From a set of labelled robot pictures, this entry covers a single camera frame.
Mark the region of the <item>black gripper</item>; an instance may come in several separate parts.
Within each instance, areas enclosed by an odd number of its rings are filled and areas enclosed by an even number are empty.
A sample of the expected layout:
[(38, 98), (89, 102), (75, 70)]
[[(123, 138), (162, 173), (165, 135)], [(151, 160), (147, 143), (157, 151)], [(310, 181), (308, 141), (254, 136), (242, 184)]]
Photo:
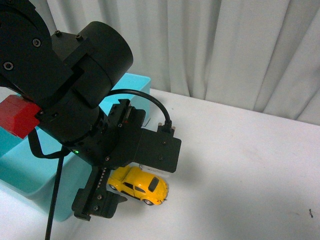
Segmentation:
[(89, 221), (91, 216), (110, 219), (114, 216), (119, 203), (127, 198), (107, 190), (107, 181), (111, 171), (129, 163), (129, 158), (120, 160), (116, 153), (129, 149), (121, 146), (125, 142), (124, 124), (132, 123), (131, 129), (140, 129), (146, 112), (136, 109), (130, 100), (120, 99), (111, 107), (109, 116), (103, 119), (103, 126), (98, 129), (98, 140), (93, 142), (94, 149), (86, 150), (86, 159), (90, 160), (91, 173), (84, 188), (80, 188), (72, 203), (71, 209), (78, 219)]

